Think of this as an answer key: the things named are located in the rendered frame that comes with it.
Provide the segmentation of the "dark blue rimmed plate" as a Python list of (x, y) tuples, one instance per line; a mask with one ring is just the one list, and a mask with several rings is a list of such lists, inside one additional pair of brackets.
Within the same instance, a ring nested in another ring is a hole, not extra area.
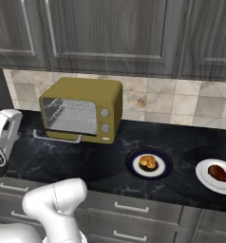
[[(140, 167), (141, 156), (154, 156), (157, 161), (157, 167), (154, 170), (148, 170)], [(166, 178), (173, 170), (174, 164), (168, 154), (154, 147), (139, 147), (133, 149), (125, 157), (126, 168), (137, 178), (157, 180)]]

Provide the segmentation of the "white plate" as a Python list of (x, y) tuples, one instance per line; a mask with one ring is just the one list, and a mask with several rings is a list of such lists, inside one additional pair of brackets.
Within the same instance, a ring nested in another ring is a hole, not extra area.
[(212, 165), (218, 165), (226, 172), (226, 161), (220, 159), (205, 159), (196, 166), (197, 178), (211, 191), (226, 195), (226, 182), (218, 181), (208, 174), (208, 168)]

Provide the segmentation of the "glass toaster oven door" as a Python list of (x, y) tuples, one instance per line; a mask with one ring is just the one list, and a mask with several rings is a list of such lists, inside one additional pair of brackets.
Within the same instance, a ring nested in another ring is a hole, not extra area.
[(65, 98), (42, 98), (42, 111), (47, 134), (96, 136), (96, 105), (92, 101)]

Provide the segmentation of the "olive toaster oven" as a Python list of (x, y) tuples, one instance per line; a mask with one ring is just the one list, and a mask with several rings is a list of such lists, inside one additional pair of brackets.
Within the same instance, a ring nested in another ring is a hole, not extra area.
[[(92, 101), (96, 105), (98, 130), (96, 136), (82, 135), (82, 141), (111, 144), (117, 135), (122, 119), (122, 83), (112, 80), (97, 80), (85, 78), (63, 77), (45, 91), (39, 98), (43, 125), (45, 119), (42, 111), (42, 98), (65, 98), (80, 101)], [(101, 115), (102, 109), (109, 111), (109, 116), (104, 118)], [(102, 125), (108, 124), (109, 131), (103, 132)], [(79, 135), (61, 134), (46, 137), (64, 140), (76, 140)]]

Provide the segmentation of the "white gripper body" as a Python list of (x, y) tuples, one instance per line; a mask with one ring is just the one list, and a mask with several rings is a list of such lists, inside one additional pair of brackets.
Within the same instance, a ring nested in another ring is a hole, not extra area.
[(16, 109), (5, 109), (2, 111), (4, 115), (8, 117), (9, 128), (6, 135), (6, 143), (4, 152), (7, 156), (10, 155), (13, 144), (18, 140), (18, 130), (23, 117), (21, 111)]

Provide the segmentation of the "golden bread roll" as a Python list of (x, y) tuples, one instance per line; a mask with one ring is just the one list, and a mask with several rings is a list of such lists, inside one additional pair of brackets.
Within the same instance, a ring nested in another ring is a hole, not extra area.
[(148, 170), (154, 170), (157, 167), (157, 161), (154, 156), (141, 156), (140, 167)]

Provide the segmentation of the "grey drawer front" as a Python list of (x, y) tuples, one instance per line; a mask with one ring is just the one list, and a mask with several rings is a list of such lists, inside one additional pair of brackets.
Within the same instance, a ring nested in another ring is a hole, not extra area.
[(20, 201), (8, 202), (7, 200), (0, 200), (0, 217), (18, 220), (27, 220), (26, 218), (19, 218), (12, 216), (11, 211), (15, 211), (18, 214), (23, 214), (22, 203)]
[[(100, 213), (77, 211), (75, 217), (88, 243), (175, 243), (178, 232), (167, 226), (140, 219)], [(146, 242), (124, 239), (113, 234), (147, 236)]]
[[(119, 204), (145, 208), (149, 207), (148, 214), (117, 209), (114, 202)], [(119, 196), (107, 193), (89, 191), (85, 200), (85, 207), (88, 210), (95, 210), (104, 213), (134, 216), (145, 220), (153, 220), (159, 223), (179, 225), (181, 206), (153, 200), (140, 199), (130, 196)]]
[(190, 243), (226, 243), (226, 213), (202, 210)]
[[(45, 183), (42, 182), (24, 180), (19, 178), (1, 178), (0, 183), (1, 182), (9, 186), (15, 186), (20, 188), (29, 187), (28, 192), (38, 187), (45, 186)], [(7, 200), (8, 202), (12, 202), (12, 201), (22, 202), (22, 199), (25, 194), (26, 193), (23, 192), (17, 192), (17, 191), (0, 188), (0, 200)]]

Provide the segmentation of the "grey wood cupboard door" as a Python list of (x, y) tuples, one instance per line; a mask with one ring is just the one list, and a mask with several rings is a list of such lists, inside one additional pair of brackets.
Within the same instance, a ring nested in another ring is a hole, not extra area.
[(173, 78), (188, 0), (41, 0), (54, 71)]
[(226, 0), (190, 0), (179, 78), (226, 82)]
[(49, 69), (40, 0), (0, 0), (0, 68)]

